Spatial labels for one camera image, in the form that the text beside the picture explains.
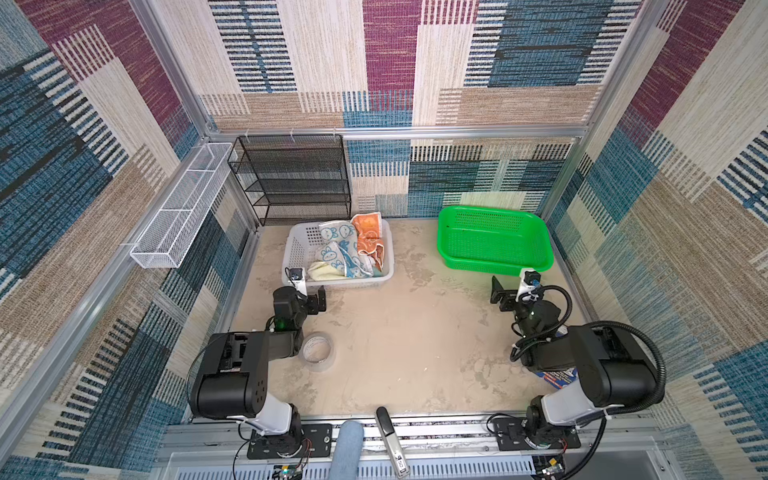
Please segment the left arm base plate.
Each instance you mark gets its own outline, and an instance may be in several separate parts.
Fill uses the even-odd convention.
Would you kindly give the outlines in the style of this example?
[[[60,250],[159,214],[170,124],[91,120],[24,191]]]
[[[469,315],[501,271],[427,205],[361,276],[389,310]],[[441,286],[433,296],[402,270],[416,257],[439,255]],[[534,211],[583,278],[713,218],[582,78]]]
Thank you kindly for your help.
[[[330,456],[333,426],[330,423],[302,424],[291,427],[282,435],[261,436],[253,432],[246,457],[249,460],[277,460],[288,458],[298,460],[309,452],[309,458]]]

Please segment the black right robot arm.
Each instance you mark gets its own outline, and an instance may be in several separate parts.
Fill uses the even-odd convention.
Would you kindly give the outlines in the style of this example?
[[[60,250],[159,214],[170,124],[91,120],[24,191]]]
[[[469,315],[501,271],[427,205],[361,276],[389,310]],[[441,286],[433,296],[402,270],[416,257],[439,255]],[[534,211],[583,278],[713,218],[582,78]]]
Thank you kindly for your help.
[[[518,339],[510,360],[534,374],[572,372],[574,380],[532,399],[522,417],[493,414],[488,431],[500,450],[577,447],[576,430],[616,414],[643,411],[665,395],[667,368],[660,349],[621,322],[568,325],[574,302],[557,285],[526,269],[515,289],[491,280],[490,301],[512,313]]]

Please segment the blue bunny pattern towel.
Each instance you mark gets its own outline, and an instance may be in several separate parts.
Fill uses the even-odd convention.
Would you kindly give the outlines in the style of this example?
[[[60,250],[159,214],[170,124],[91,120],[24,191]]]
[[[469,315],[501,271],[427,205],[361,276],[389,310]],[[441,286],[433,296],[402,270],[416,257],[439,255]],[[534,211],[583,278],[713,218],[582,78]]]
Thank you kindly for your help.
[[[326,262],[340,271],[346,278],[371,278],[374,263],[357,252],[357,231],[348,220],[335,220],[318,225],[322,246],[316,252],[316,259]]]

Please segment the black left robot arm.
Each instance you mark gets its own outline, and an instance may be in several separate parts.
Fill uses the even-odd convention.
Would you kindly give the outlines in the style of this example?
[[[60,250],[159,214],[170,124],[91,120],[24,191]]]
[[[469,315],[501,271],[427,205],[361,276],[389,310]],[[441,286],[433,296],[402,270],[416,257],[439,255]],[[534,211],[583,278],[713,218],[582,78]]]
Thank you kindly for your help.
[[[269,364],[299,355],[303,325],[327,308],[323,287],[273,292],[274,315],[261,331],[219,333],[201,351],[188,404],[196,417],[233,420],[251,458],[296,458],[312,446],[296,406],[268,391]]]

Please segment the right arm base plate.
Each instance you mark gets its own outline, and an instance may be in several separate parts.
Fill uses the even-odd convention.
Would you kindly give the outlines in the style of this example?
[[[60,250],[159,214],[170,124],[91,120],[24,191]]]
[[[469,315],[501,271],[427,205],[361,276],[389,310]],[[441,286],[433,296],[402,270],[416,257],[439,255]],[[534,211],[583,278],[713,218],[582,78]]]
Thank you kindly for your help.
[[[528,425],[525,418],[508,415],[492,416],[486,426],[500,451],[566,451],[582,446],[574,427]]]

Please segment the orange pattern towel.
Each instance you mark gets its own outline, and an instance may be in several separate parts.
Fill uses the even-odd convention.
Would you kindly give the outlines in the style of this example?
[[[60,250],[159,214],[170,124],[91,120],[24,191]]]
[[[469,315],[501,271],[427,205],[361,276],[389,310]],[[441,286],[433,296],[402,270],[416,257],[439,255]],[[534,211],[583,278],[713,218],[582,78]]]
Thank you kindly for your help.
[[[382,237],[382,217],[380,212],[357,214],[351,219],[357,231],[357,252],[371,260],[375,267],[383,270],[385,244]]]

